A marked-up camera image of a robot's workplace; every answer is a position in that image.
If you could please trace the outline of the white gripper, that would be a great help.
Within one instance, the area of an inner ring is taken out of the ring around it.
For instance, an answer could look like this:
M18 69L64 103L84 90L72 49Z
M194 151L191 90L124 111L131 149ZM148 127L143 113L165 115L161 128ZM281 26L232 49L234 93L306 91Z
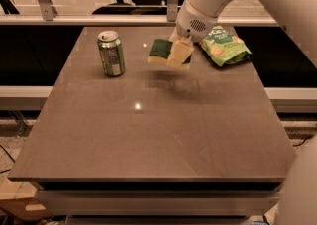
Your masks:
M169 38L174 43L166 64L180 68L193 53L193 42L199 42L209 34L217 23L218 16L212 5L185 0L177 14L176 27Z

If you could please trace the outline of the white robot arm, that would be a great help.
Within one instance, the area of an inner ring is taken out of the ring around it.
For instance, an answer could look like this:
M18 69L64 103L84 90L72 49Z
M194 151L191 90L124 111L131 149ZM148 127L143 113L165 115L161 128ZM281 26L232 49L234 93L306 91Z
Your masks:
M184 0L170 39L170 57L185 61L232 0ZM258 0L317 66L317 0ZM283 184L274 225L317 223L317 138L301 146Z

